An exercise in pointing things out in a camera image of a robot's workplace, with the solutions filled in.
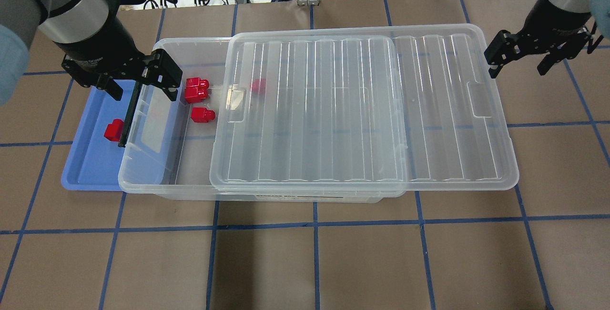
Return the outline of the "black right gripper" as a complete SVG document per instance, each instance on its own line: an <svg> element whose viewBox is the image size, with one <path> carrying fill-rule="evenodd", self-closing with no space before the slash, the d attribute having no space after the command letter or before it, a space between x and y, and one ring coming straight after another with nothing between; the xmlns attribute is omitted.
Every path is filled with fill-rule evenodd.
<svg viewBox="0 0 610 310"><path fill-rule="evenodd" d="M586 28L590 13L529 15L517 33L500 30L484 52L488 73L495 79L502 68L527 55L547 53L537 66L540 76L564 59L575 58L590 41Z"/></svg>

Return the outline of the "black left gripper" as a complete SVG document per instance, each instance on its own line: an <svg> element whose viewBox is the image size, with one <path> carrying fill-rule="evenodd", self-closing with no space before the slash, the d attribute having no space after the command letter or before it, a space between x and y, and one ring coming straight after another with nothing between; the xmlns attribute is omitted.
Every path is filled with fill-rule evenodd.
<svg viewBox="0 0 610 310"><path fill-rule="evenodd" d="M137 48L63 48L63 69L81 87L96 87L115 101L123 96L116 80L134 80L176 101L183 71L163 49L146 55Z"/></svg>

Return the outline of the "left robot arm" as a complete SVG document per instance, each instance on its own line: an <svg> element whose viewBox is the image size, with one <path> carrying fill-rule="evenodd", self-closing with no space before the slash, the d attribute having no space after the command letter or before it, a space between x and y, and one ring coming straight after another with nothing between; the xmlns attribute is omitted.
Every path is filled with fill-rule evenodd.
<svg viewBox="0 0 610 310"><path fill-rule="evenodd" d="M183 72L162 49L146 55L117 17L122 5L146 0L1 0L0 101L6 104L29 64L29 48L43 32L65 54L64 70L82 87L122 99L118 80L134 80L177 98Z"/></svg>

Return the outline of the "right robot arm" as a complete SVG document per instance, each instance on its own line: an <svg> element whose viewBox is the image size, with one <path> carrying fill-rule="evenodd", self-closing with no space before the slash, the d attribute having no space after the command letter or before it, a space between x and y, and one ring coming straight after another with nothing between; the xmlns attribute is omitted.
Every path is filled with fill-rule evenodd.
<svg viewBox="0 0 610 310"><path fill-rule="evenodd" d="M583 48L592 53L610 35L610 0L536 0L517 33L500 30L484 56L489 74L529 55L543 55L537 70L545 75L553 65L575 58Z"/></svg>

